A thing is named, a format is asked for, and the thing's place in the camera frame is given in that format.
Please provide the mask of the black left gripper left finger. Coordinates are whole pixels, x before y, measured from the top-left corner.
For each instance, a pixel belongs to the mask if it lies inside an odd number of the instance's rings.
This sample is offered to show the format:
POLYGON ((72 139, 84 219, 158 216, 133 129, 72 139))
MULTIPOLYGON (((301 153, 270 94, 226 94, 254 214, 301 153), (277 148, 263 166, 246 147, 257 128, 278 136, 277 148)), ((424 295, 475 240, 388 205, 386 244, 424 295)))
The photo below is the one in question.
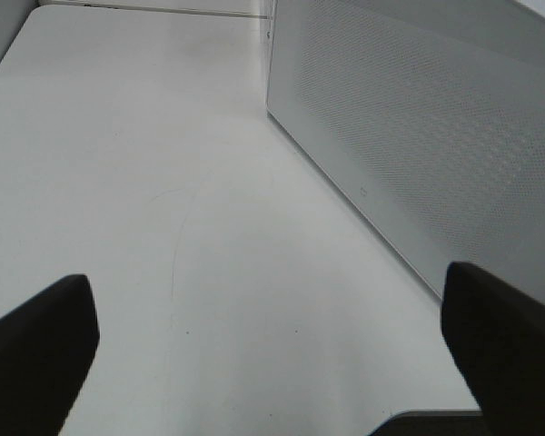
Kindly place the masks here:
POLYGON ((67 275, 0 318, 0 435, 56 435, 100 341, 83 274, 67 275))

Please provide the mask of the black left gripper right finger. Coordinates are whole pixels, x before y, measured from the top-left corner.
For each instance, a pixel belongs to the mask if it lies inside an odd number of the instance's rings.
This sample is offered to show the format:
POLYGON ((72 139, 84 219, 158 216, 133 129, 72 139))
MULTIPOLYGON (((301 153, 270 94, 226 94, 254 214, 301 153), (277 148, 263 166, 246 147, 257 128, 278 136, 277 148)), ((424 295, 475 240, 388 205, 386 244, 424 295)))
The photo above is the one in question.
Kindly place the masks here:
POLYGON ((545 305, 472 263, 451 263, 441 332, 494 435, 545 435, 545 305))

